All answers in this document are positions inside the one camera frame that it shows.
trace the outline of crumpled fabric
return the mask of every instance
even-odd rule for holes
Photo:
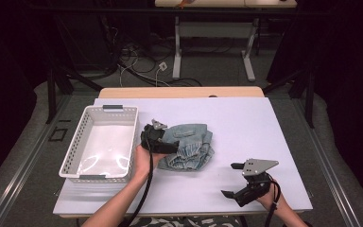
[[[162,140],[166,143],[180,141],[176,154],[169,154],[158,168],[172,171],[197,171],[202,169],[215,154],[211,147],[212,133],[206,124],[183,124],[165,130]]]

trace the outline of human arm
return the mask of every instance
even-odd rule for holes
[[[278,189],[274,187],[274,183],[272,183],[269,192],[267,192],[267,194],[265,194],[263,197],[258,198],[257,201],[259,201],[267,210],[269,210],[270,206],[273,204],[274,193],[277,193],[277,190]],[[282,222],[288,227],[307,226],[300,216],[297,215],[297,213],[294,212],[293,209],[291,209],[291,207],[288,205],[282,192],[278,200],[276,210],[273,214],[280,218]]]
[[[154,167],[165,157],[165,154],[153,154]],[[109,201],[102,205],[83,224],[89,226],[118,226],[123,220],[123,216],[128,211],[132,201],[147,180],[149,173],[149,152],[137,146],[134,153],[135,172],[126,186],[114,195]]]

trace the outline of white tabletop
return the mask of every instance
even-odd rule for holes
[[[155,0],[156,7],[174,8],[182,0]],[[196,0],[186,8],[295,8],[296,0]]]
[[[256,201],[239,207],[220,190],[241,190],[246,180],[231,163],[249,158],[275,160],[279,164],[267,171],[277,179],[294,210],[311,210],[303,181],[290,154],[275,113],[266,97],[205,98],[98,98],[96,106],[121,104],[139,107],[141,129],[152,118],[169,127],[204,123],[214,136],[215,155],[198,172],[155,169],[141,216],[244,214],[265,211]],[[66,216],[91,215],[121,183],[72,183],[66,180],[53,213]],[[128,213],[133,213],[144,192],[140,191]]]

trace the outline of white plastic basket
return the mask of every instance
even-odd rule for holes
[[[86,107],[59,175],[76,183],[127,182],[137,128],[137,107]]]

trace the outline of white table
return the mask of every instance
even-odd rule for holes
[[[155,0],[159,8],[174,8],[182,0]],[[184,5],[186,8],[223,8],[223,9],[294,9],[295,0],[196,0]],[[179,79],[182,66],[181,37],[218,37],[248,39],[245,50],[241,55],[249,81],[255,81],[252,70],[250,53],[257,27],[253,23],[198,23],[180,22],[175,18],[175,60],[173,63],[173,79]]]
[[[246,185],[241,170],[231,163],[246,159],[279,161],[267,172],[278,180],[296,211],[311,210],[303,181],[290,154],[275,113],[266,97],[98,98],[95,105],[139,107],[141,129],[152,118],[169,127],[205,123],[212,131],[215,155],[199,172],[155,169],[149,193],[139,216],[242,215],[263,212],[256,201],[239,207],[220,190],[238,191]],[[90,216],[123,187],[121,183],[72,183],[66,180],[53,213],[65,218]],[[144,188],[128,213],[136,209]]]

